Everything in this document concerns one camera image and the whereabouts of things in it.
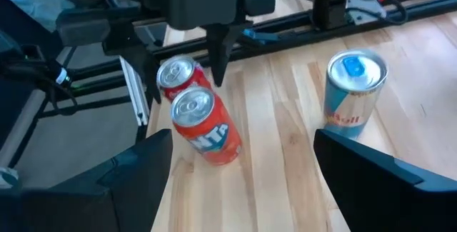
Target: can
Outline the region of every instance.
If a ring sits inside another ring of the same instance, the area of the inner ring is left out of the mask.
[[[232,162],[241,151],[241,139],[222,100],[212,90],[193,86],[171,104],[173,125],[209,163]]]
[[[166,60],[157,72],[157,86],[169,100],[190,86],[203,86],[211,89],[203,68],[192,57],[178,55]]]
[[[342,51],[332,57],[326,72],[324,128],[357,138],[374,110],[387,73],[386,62],[368,49]]]

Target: can lid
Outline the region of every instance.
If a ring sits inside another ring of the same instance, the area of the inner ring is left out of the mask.
[[[194,72],[194,59],[178,55],[166,60],[157,72],[157,84],[166,88],[179,86],[186,82]]]
[[[182,91],[171,103],[171,120],[183,127],[199,125],[213,111],[214,95],[201,86]]]
[[[387,77],[383,59],[368,49],[354,49],[336,54],[328,64],[330,80],[348,91],[368,91]]]

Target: fanta logo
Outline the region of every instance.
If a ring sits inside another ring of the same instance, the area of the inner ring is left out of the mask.
[[[327,115],[326,118],[329,123],[336,125],[355,124],[360,120],[360,116],[341,117],[339,114]]]
[[[219,151],[227,140],[228,129],[229,126],[227,126],[227,124],[215,126],[208,134],[198,136],[195,139],[190,140],[190,142],[199,151]]]

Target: red bull logo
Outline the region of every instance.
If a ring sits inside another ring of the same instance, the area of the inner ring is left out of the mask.
[[[337,113],[330,113],[326,115],[327,122],[330,124],[335,125],[356,125],[361,120],[360,116],[352,116],[352,117],[342,117]]]

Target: white label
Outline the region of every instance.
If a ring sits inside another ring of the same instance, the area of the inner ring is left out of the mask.
[[[227,124],[215,126],[206,135],[197,136],[195,139],[190,140],[190,142],[199,151],[206,152],[221,150],[226,142],[228,129],[229,126],[227,126]]]
[[[56,79],[56,83],[59,85],[62,84],[62,82],[64,82],[65,78],[66,78],[66,69],[61,68],[60,74]]]

